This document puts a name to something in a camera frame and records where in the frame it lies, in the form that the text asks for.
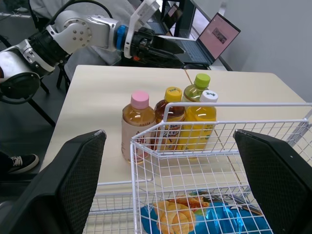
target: snack bag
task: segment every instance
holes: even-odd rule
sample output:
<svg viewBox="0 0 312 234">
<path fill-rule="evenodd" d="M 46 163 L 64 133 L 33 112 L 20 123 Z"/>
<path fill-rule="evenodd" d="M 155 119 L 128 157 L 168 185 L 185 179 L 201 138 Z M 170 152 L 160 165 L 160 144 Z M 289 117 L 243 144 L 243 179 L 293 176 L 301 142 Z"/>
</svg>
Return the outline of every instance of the snack bag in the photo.
<svg viewBox="0 0 312 234">
<path fill-rule="evenodd" d="M 253 233 L 271 234 L 259 215 L 261 211 L 247 207 L 237 197 L 194 192 L 142 207 L 141 223 L 148 234 L 225 234 L 258 229 L 261 231 Z"/>
</svg>

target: blue ring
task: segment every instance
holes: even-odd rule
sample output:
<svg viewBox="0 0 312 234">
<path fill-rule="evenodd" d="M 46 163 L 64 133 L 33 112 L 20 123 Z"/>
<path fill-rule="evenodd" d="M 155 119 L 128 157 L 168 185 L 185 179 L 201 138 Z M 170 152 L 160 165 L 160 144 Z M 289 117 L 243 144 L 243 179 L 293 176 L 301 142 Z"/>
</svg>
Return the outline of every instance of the blue ring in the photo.
<svg viewBox="0 0 312 234">
<path fill-rule="evenodd" d="M 125 25 L 122 25 L 118 28 L 117 30 L 117 42 L 116 42 L 116 48 L 118 50 L 121 51 L 121 42 L 122 42 L 122 39 L 124 37 L 124 34 L 125 34 L 125 31 L 126 31 L 126 26 Z"/>
</svg>

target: laptop keyboard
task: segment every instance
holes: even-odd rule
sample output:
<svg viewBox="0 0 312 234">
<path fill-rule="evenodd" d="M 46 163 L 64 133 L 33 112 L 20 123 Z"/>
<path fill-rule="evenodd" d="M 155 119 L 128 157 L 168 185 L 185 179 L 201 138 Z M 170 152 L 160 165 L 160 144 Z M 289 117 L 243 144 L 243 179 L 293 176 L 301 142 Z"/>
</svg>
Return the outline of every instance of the laptop keyboard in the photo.
<svg viewBox="0 0 312 234">
<path fill-rule="evenodd" d="M 193 62 L 208 62 L 207 58 L 202 54 L 194 41 L 181 40 L 181 43 Z"/>
<path fill-rule="evenodd" d="M 163 34 L 163 30 L 159 23 L 157 22 L 149 22 L 148 25 L 155 31 L 157 34 Z"/>
</svg>

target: pink bottle cap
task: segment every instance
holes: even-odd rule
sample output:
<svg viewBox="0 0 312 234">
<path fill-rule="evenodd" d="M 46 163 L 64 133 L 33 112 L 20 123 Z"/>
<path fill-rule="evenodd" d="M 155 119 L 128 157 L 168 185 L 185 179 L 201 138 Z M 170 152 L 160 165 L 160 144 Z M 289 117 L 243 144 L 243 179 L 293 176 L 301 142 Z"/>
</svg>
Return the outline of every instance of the pink bottle cap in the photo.
<svg viewBox="0 0 312 234">
<path fill-rule="evenodd" d="M 136 91 L 131 95 L 131 105 L 133 108 L 142 110 L 149 106 L 150 97 L 144 91 Z"/>
</svg>

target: bottle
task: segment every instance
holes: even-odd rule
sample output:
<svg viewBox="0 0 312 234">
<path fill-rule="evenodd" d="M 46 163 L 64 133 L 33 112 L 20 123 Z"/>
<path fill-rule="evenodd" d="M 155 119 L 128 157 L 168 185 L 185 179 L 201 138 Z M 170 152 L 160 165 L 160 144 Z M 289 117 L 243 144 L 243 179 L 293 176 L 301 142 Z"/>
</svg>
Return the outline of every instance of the bottle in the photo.
<svg viewBox="0 0 312 234">
<path fill-rule="evenodd" d="M 166 89 L 165 99 L 161 100 L 155 106 L 156 123 L 160 123 L 164 117 L 165 107 L 169 102 L 181 102 L 182 90 L 176 87 L 169 87 Z M 184 106 L 175 106 L 169 109 L 167 122 L 182 122 L 184 120 L 185 108 Z M 160 150 L 174 150 L 177 144 L 177 138 L 180 130 L 180 125 L 166 125 L 165 135 L 161 142 Z M 160 131 L 157 132 L 155 142 L 155 150 L 157 150 L 157 139 Z"/>
<path fill-rule="evenodd" d="M 130 162 L 130 140 L 155 125 L 155 112 L 149 106 L 149 96 L 146 92 L 136 91 L 131 95 L 131 102 L 122 110 L 121 151 L 123 157 Z M 151 133 L 140 137 L 140 144 L 151 145 Z M 143 157 L 149 154 L 136 149 L 136 163 L 142 163 Z"/>
<path fill-rule="evenodd" d="M 211 90 L 205 90 L 200 96 L 200 102 L 217 102 L 217 100 L 218 94 Z M 214 106 L 190 106 L 186 110 L 185 121 L 216 121 L 216 108 Z M 184 131 L 180 133 L 178 149 L 205 149 L 213 128 L 211 124 L 183 125 Z"/>
<path fill-rule="evenodd" d="M 199 102 L 200 95 L 204 90 L 208 90 L 210 76 L 204 73 L 197 74 L 194 84 L 185 88 L 182 102 Z"/>
</svg>

